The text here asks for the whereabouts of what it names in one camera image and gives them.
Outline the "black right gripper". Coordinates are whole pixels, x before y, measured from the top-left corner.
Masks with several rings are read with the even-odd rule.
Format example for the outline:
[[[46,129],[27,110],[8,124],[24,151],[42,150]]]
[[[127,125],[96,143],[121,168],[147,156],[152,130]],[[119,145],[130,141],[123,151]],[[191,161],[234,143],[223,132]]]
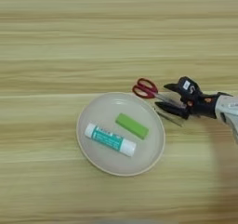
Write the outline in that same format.
[[[164,88],[178,94],[180,93],[179,84],[166,84],[164,85]],[[181,104],[180,106],[173,105],[169,102],[159,101],[157,101],[155,105],[163,111],[179,116],[185,120],[187,120],[190,115],[205,116],[216,119],[215,108],[220,96],[226,96],[226,93],[218,92],[213,95],[203,93],[193,94],[188,98],[186,104]]]

